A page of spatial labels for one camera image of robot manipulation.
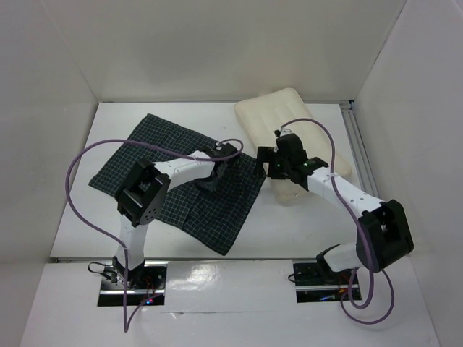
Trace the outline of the dark checked pillowcase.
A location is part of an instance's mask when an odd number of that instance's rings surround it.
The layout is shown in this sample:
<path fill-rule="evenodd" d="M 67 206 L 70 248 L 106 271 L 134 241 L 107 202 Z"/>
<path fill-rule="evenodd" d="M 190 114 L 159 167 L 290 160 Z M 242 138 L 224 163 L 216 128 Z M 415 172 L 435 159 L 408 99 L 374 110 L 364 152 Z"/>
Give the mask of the dark checked pillowcase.
<path fill-rule="evenodd" d="M 215 140 L 153 114 L 148 114 L 132 131 L 130 140 L 156 145 L 189 155 Z M 122 145 L 90 180 L 90 187 L 111 197 L 139 159 L 168 161 L 170 155 L 134 145 Z M 209 249 L 226 255 L 234 245 L 265 181 L 255 171 L 256 160 L 239 155 L 212 190 L 189 182 L 172 189 L 159 216 Z"/>

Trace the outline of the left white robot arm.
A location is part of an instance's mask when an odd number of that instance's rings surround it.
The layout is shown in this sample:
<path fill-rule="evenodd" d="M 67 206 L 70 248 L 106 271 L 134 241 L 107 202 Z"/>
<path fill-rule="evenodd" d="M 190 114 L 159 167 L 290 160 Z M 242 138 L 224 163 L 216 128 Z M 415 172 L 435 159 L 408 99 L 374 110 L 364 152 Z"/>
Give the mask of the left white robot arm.
<path fill-rule="evenodd" d="M 142 282 L 148 225 L 160 217 L 168 192 L 189 182 L 206 191 L 216 190 L 238 155 L 235 146 L 218 142 L 169 161 L 136 162 L 115 195 L 124 244 L 118 247 L 113 266 L 124 287 L 135 288 Z"/>

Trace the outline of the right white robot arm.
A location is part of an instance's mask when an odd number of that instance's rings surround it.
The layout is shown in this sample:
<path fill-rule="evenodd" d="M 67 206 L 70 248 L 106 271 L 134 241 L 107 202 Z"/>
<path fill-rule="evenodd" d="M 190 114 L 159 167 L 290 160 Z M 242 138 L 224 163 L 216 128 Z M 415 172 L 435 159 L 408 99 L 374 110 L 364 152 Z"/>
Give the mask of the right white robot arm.
<path fill-rule="evenodd" d="M 342 271 L 366 267 L 379 273 L 414 249 L 403 206 L 396 200 L 384 202 L 346 179 L 318 157 L 309 158 L 294 133 L 276 138 L 273 147 L 260 146 L 256 170 L 268 178 L 288 179 L 305 191 L 345 210 L 357 227 L 356 239 L 335 244 L 316 257 L 315 274 L 323 283 L 333 283 Z"/>

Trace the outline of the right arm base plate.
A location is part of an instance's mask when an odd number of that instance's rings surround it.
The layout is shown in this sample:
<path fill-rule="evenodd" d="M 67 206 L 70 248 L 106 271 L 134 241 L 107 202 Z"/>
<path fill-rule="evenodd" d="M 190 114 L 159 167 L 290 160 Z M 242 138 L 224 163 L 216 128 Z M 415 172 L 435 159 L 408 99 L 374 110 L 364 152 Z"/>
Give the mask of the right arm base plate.
<path fill-rule="evenodd" d="M 287 279 L 295 285 L 297 303 L 335 302 L 347 294 L 351 270 L 324 275 L 314 261 L 293 262 L 292 266 Z"/>

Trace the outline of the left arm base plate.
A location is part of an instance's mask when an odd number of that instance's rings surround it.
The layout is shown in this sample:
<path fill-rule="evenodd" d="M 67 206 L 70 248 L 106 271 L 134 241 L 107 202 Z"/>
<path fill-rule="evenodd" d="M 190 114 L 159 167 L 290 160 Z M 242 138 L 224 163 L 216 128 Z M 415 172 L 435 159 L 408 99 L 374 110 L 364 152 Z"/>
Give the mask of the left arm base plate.
<path fill-rule="evenodd" d="M 167 262 L 146 261 L 144 268 L 127 285 L 127 306 L 163 306 Z M 98 307 L 122 307 L 124 279 L 110 262 L 90 262 L 88 272 L 101 277 Z"/>

